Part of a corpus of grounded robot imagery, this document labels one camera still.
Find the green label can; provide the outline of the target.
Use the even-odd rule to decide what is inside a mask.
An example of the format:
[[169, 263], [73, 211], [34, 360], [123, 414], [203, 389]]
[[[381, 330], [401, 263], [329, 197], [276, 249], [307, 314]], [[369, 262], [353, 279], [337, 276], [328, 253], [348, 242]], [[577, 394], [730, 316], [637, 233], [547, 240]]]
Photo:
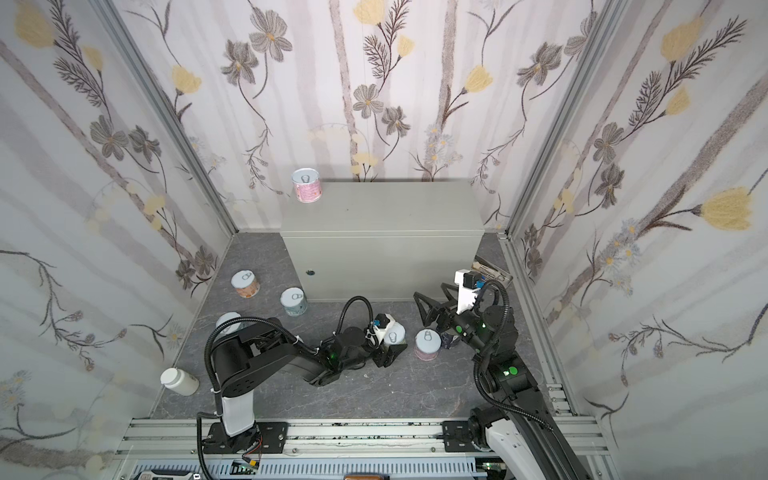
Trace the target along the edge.
[[406, 343], [405, 327], [396, 321], [391, 321], [386, 328], [383, 344], [386, 346], [401, 345]]

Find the pink label can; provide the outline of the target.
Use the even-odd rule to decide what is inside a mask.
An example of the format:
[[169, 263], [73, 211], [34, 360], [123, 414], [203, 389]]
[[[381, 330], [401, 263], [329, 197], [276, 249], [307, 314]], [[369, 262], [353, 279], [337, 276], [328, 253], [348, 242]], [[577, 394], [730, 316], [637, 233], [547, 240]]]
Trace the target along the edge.
[[301, 168], [291, 175], [296, 197], [299, 202], [314, 203], [322, 196], [320, 175], [313, 168]]
[[435, 360], [442, 347], [440, 334], [432, 329], [422, 329], [415, 337], [415, 355], [421, 361]]

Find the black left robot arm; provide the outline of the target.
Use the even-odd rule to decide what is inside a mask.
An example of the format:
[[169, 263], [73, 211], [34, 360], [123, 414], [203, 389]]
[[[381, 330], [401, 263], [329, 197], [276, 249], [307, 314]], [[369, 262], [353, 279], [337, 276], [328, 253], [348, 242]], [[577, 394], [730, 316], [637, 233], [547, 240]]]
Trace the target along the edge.
[[196, 416], [201, 476], [214, 477], [208, 454], [239, 454], [254, 469], [254, 456], [283, 451], [288, 424], [259, 422], [254, 412], [255, 389], [273, 375], [286, 370], [322, 387], [368, 362], [387, 368], [406, 349], [402, 325], [388, 314], [376, 315], [371, 302], [360, 295], [344, 304], [332, 334], [316, 346], [274, 317], [238, 316], [222, 322], [203, 350], [216, 410]]

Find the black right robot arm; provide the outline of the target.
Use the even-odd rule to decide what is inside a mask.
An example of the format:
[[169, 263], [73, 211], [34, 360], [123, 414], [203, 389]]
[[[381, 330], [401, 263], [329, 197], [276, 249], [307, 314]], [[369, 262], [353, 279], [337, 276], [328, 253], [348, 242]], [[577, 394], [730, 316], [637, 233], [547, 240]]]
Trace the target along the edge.
[[498, 457], [508, 479], [592, 479], [557, 426], [529, 367], [514, 347], [517, 330], [511, 300], [497, 280], [470, 274], [457, 286], [441, 285], [442, 302], [414, 294], [424, 326], [453, 333], [471, 347], [472, 380], [485, 408], [468, 418], [469, 441]]

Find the grey metal cabinet counter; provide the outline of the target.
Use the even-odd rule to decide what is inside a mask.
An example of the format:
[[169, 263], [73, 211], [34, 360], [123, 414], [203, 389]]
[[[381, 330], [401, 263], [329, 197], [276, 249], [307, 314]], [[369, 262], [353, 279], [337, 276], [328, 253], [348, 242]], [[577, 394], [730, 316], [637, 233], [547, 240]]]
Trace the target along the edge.
[[329, 182], [316, 202], [289, 203], [280, 230], [315, 302], [437, 296], [471, 267], [484, 233], [466, 181]]

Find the small tray of items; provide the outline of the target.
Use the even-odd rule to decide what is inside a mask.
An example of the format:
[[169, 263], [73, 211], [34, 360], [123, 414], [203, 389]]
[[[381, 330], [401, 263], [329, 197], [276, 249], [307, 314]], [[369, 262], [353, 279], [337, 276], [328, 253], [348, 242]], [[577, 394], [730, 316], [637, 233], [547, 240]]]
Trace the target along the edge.
[[472, 263], [472, 270], [479, 272], [484, 279], [492, 279], [500, 282], [505, 288], [512, 283], [512, 275], [505, 267], [495, 265], [483, 257], [476, 255]]

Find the teal label can near cabinet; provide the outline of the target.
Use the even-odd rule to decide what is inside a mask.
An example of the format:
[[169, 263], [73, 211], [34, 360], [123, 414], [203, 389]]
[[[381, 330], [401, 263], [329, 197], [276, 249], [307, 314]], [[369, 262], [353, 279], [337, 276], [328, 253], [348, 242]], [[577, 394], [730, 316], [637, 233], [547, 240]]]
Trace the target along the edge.
[[303, 315], [308, 307], [304, 291], [299, 287], [290, 287], [280, 296], [280, 303], [286, 314], [291, 317]]

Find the orange label can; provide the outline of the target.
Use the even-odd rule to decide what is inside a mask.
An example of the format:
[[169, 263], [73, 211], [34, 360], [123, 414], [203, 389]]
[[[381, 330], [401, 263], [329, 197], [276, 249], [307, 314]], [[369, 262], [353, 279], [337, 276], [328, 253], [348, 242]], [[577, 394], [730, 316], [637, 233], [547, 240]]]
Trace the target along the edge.
[[251, 270], [236, 272], [232, 276], [230, 283], [241, 298], [252, 298], [260, 290], [260, 283]]

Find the teal label can left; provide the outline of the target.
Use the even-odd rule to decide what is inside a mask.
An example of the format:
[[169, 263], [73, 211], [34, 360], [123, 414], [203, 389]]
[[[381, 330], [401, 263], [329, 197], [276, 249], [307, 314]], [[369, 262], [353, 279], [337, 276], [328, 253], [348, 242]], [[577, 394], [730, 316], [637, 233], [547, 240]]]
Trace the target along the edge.
[[222, 328], [219, 332], [219, 335], [225, 336], [240, 330], [243, 327], [242, 323], [241, 322], [233, 323], [234, 319], [237, 319], [240, 317], [241, 315], [238, 312], [227, 312], [221, 315], [217, 319], [215, 326], [220, 327], [221, 325], [225, 324], [226, 328]]

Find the white plastic bottle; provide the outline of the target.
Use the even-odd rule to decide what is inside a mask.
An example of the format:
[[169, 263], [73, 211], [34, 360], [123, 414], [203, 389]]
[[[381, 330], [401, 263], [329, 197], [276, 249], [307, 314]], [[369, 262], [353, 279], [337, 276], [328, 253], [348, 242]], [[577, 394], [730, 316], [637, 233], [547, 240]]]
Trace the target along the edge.
[[168, 368], [160, 375], [161, 385], [182, 396], [191, 396], [200, 386], [199, 380], [192, 374], [179, 368]]

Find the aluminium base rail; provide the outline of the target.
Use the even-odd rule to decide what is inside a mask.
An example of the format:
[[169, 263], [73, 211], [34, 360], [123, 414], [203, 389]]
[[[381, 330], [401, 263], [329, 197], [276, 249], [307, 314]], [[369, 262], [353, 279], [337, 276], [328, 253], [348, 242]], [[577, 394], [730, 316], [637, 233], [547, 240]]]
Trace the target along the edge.
[[[271, 420], [251, 467], [238, 453], [207, 453], [215, 479], [341, 479], [377, 473], [390, 479], [500, 477], [493, 452], [472, 452], [451, 439], [446, 420]], [[192, 420], [134, 420], [107, 468], [111, 479], [136, 479], [145, 470], [200, 471]]]

